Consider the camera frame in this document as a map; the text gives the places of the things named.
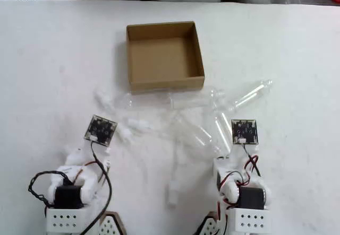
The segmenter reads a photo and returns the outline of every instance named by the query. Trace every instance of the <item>white table surface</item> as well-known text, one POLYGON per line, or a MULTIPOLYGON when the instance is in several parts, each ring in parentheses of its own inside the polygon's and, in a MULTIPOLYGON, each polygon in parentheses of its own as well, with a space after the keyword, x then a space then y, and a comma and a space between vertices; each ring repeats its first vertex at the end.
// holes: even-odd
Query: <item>white table surface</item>
MULTIPOLYGON (((234 90, 271 78, 270 96, 245 109, 258 121, 259 167, 272 188, 274 234, 337 234, 340 7, 122 1, 0 1, 0 230, 43 234, 33 175, 82 142, 98 86, 126 91, 125 27, 197 24, 206 85, 234 90)), ((180 169, 180 202, 165 204, 173 146, 136 138, 111 147, 114 200, 128 234, 193 234, 215 209, 211 163, 180 169)), ((37 182, 44 193, 48 178, 37 182)))

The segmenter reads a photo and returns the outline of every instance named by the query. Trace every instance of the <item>black wire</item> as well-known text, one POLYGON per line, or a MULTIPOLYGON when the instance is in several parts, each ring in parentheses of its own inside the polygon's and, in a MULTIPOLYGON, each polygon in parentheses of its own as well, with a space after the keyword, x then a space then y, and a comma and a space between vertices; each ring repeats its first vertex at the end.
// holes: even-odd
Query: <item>black wire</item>
POLYGON ((71 185, 72 182, 69 180, 68 176, 61 172, 61 171, 57 171, 57 170, 48 170, 48 171, 43 171, 43 172, 39 172, 37 173, 32 179, 31 179, 31 182, 28 186, 28 191, 30 193, 32 193, 34 195, 35 198, 37 198, 38 200, 40 201, 43 201, 45 203, 45 206, 47 207, 53 207, 53 204, 50 204, 48 202, 48 200, 44 197, 43 194, 37 194, 34 190, 33 190, 33 185, 34 183, 36 182, 37 178, 41 175, 45 175, 45 174, 57 174, 57 175, 60 175, 64 178, 64 184, 66 185, 71 185))
POLYGON ((112 185, 111 185, 111 181, 110 181, 110 178, 108 177, 108 174, 107 172, 105 171, 105 168, 104 168, 104 165, 98 160, 95 152, 94 152, 94 149, 92 147, 93 145, 93 141, 91 142, 91 150, 92 150, 92 154, 93 154, 93 157, 95 158, 95 161, 96 163, 98 164, 98 166, 100 167, 100 169, 102 170, 102 172, 104 173, 104 176, 107 180, 107 183, 108 183, 108 188, 109 188, 109 195, 108 195, 108 199, 107 199, 107 202, 104 206, 104 208, 102 209, 102 211, 100 211, 100 213, 97 215, 97 217, 85 228, 85 230, 83 230, 81 232, 81 234, 79 235, 84 235, 86 234, 86 232, 88 232, 95 224, 96 222, 101 218, 101 216, 105 213, 107 207, 108 207, 108 204, 110 203, 111 201, 111 197, 112 197, 112 185))
POLYGON ((223 235, 225 235, 225 232, 227 231, 227 224, 228 224, 228 216, 225 216, 225 228, 224 228, 224 232, 223 235))
POLYGON ((250 160, 251 164, 252 164, 253 167, 255 168, 257 175, 259 175, 259 177, 261 177, 261 173, 260 173, 259 169, 257 168, 256 163, 253 161, 252 157, 250 156, 250 154, 248 153, 248 151, 245 149, 245 145, 242 144, 242 146, 243 146, 243 149, 245 150, 245 153, 246 153, 247 156, 249 157, 249 160, 250 160))

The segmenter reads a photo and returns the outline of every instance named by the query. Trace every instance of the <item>transparent plastic piece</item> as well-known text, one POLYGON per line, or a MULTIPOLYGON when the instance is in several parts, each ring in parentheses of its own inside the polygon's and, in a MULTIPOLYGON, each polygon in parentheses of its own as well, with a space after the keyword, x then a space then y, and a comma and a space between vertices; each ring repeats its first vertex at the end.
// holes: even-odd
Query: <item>transparent plastic piece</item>
POLYGON ((226 100, 225 98, 216 99, 213 107, 224 108, 229 114, 234 114, 238 110, 268 94, 272 84, 272 80, 257 82, 253 84, 252 87, 238 94, 235 98, 231 98, 231 100, 226 100))
POLYGON ((168 91, 154 91, 143 93, 126 93, 114 99, 114 107, 125 110, 142 108, 166 108, 170 109, 172 100, 168 91))
POLYGON ((213 144, 212 136, 203 127, 188 121, 180 112, 173 117, 169 127, 173 136, 183 144, 194 149, 213 150, 215 153, 220 153, 219 148, 213 144))
POLYGON ((211 106, 213 101, 225 97, 223 90, 206 86, 199 91, 171 92, 173 109, 187 109, 211 106))

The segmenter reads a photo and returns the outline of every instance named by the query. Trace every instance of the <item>red wire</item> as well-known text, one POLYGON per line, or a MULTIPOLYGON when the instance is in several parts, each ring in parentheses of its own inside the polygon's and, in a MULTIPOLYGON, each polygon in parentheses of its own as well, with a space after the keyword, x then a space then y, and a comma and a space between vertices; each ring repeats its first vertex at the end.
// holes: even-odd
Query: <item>red wire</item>
MULTIPOLYGON (((259 160, 259 156, 258 156, 258 155, 254 155, 254 156, 251 157, 251 160, 256 164, 257 161, 259 160)), ((248 160, 248 161, 245 163, 244 169, 246 169, 247 166, 248 166, 248 164, 251 163, 251 160, 248 160)))

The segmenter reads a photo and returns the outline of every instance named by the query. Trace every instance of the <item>open cardboard box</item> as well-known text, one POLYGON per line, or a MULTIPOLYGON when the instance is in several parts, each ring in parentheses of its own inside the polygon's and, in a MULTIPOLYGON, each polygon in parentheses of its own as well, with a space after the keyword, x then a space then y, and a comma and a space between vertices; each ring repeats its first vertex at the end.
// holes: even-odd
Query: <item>open cardboard box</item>
POLYGON ((132 91, 203 87, 194 22, 128 25, 126 40, 132 91))

